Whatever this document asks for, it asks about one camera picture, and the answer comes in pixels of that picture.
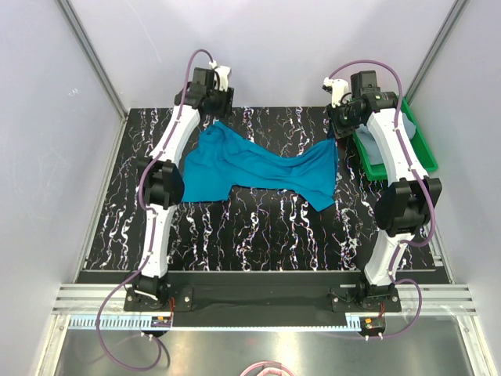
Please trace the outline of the blue t shirt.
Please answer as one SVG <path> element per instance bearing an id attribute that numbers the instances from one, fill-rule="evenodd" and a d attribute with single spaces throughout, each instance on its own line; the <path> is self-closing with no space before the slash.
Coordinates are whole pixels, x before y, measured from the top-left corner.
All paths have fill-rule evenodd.
<path id="1" fill-rule="evenodd" d="M 334 139 L 296 157 L 280 157 L 217 121 L 185 158 L 182 202 L 223 201 L 234 186 L 242 186 L 294 191 L 320 212 L 334 203 L 337 164 Z"/>

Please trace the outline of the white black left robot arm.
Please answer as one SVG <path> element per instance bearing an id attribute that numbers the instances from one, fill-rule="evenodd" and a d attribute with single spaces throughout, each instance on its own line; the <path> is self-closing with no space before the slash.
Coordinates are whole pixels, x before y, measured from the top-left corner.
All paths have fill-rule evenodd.
<path id="1" fill-rule="evenodd" d="M 146 229 L 139 270 L 129 281 L 128 300 L 137 298 L 153 310 L 172 302 L 168 291 L 167 250 L 173 215 L 185 183 L 178 165 L 182 152 L 204 115 L 223 118 L 231 113 L 234 89 L 231 68 L 196 67 L 192 79 L 175 97 L 171 119 L 160 141 L 138 160 L 138 202 L 146 212 Z"/>

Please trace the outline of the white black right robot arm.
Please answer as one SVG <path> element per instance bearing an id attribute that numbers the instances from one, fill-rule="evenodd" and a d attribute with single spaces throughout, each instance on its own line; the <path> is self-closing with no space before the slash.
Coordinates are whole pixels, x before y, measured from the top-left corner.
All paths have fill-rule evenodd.
<path id="1" fill-rule="evenodd" d="M 384 92 L 373 70 L 353 74 L 349 81 L 325 78 L 330 131 L 349 136 L 364 125 L 374 138 L 387 173 L 387 189 L 374 207 L 377 240 L 373 253 L 354 287 L 330 291 L 334 312 L 398 311 L 395 278 L 398 264 L 420 229 L 435 220 L 434 208 L 442 192 L 420 163 L 405 131 L 399 93 Z"/>

